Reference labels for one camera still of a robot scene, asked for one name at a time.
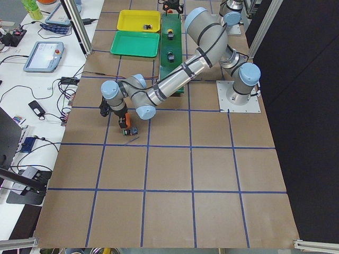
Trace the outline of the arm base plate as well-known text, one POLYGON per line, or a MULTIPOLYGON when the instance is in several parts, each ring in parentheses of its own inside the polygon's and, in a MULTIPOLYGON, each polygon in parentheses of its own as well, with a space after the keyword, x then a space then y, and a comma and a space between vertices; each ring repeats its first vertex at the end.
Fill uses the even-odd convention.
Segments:
POLYGON ((228 36, 241 36, 242 34, 239 24, 227 26, 226 31, 228 36))
POLYGON ((252 96, 256 92, 255 88, 249 94, 241 95, 235 92, 233 83, 231 80, 216 81, 220 112, 261 113, 258 97, 252 96))

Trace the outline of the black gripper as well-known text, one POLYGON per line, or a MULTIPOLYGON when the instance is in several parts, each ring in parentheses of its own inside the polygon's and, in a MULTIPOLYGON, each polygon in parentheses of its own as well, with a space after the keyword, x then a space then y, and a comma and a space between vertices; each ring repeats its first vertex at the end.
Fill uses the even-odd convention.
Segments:
POLYGON ((113 111, 113 113, 119 117, 118 124, 121 129, 127 128, 127 113, 128 108, 124 107, 118 111, 113 111))
POLYGON ((163 10, 176 10, 177 12, 183 12, 184 4, 180 4, 179 0, 167 0, 163 1, 163 10))

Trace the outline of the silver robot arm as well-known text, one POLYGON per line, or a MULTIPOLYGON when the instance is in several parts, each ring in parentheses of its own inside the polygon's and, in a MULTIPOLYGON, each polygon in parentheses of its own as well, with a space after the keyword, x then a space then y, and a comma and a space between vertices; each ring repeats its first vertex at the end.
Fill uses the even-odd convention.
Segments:
MULTIPOLYGON (((176 10, 178 16, 183 13, 184 4, 180 4, 180 1, 157 1, 158 4, 163 5, 163 11, 167 15, 169 10, 176 10)), ((228 0, 221 1, 218 23, 227 26, 234 26, 238 24, 241 20, 241 12, 243 9, 242 0, 228 0)))
POLYGON ((124 101, 129 97, 142 120, 156 114, 156 106, 167 100, 179 88, 195 79, 206 68, 215 64, 225 69, 234 79, 228 100, 235 105, 244 105, 259 82, 259 67, 240 57, 240 53, 228 44, 227 27, 237 24, 241 14, 229 11, 215 19, 205 8, 197 7, 185 19, 185 30, 197 44, 195 54, 181 63, 165 78, 151 87, 146 86, 141 74, 121 81, 108 80, 101 85, 102 101, 100 114, 106 117, 114 113, 119 117, 119 126, 129 129, 128 107, 124 101))

